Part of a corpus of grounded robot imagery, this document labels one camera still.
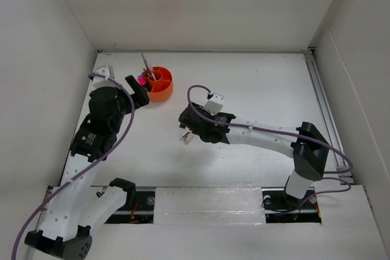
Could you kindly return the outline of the pink cap black highlighter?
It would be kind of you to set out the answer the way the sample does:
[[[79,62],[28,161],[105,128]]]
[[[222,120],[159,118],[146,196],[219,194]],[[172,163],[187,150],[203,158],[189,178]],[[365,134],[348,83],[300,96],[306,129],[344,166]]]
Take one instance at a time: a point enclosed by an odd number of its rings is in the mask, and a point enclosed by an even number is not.
[[[138,78],[137,81],[141,86],[147,86],[147,80],[145,78]]]

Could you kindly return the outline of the pink white mini stapler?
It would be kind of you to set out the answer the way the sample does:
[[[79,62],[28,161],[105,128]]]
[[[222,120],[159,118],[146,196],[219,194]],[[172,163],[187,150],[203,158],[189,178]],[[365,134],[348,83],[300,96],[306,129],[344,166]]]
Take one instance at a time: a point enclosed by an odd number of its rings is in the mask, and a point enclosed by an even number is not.
[[[182,136],[182,141],[185,143],[185,144],[189,144],[193,138],[195,137],[195,134],[192,133],[192,132],[186,132],[183,136]]]

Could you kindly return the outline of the pink transparent pen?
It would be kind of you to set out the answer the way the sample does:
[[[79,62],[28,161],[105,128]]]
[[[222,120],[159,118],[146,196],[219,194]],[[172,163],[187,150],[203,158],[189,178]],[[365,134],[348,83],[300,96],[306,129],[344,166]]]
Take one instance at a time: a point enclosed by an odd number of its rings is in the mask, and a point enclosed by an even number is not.
[[[156,78],[156,76],[155,76],[153,67],[150,66],[150,65],[148,65],[147,68],[148,68],[148,70],[149,70],[149,72],[150,72],[150,75],[152,76],[153,80],[156,81],[157,78]]]

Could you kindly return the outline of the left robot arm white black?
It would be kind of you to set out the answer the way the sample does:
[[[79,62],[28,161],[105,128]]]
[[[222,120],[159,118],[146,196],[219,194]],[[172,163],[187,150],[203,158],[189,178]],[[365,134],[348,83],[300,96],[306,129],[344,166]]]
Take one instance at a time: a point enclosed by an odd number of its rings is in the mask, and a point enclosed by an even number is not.
[[[129,93],[112,77],[90,75],[95,90],[90,93],[89,113],[74,135],[61,185],[41,204],[46,215],[24,243],[59,259],[85,259],[93,236],[118,209],[136,205],[135,183],[113,179],[90,206],[91,185],[103,162],[123,141],[118,136],[125,115],[149,104],[146,89],[134,76],[126,82]]]

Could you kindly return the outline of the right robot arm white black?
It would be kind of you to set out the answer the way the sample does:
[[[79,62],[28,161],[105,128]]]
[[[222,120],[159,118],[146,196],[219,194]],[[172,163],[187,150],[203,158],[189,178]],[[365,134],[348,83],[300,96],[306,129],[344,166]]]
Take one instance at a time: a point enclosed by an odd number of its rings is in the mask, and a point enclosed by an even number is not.
[[[294,169],[282,192],[290,209],[304,202],[311,185],[323,179],[328,142],[312,123],[293,128],[261,125],[230,113],[212,115],[195,103],[180,114],[179,123],[203,142],[254,146],[293,159]]]

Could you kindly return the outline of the black handled scissors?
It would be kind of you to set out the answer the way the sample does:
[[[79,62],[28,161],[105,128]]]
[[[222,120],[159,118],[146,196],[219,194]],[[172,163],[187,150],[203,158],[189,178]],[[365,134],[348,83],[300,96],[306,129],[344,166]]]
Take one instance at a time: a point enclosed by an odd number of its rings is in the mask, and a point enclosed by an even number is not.
[[[145,65],[147,71],[149,72],[147,66],[150,65],[150,64],[147,62],[147,59],[146,59],[146,57],[144,56],[143,53],[141,53],[141,57],[142,57],[142,59],[143,59],[143,62],[144,62],[144,65]]]

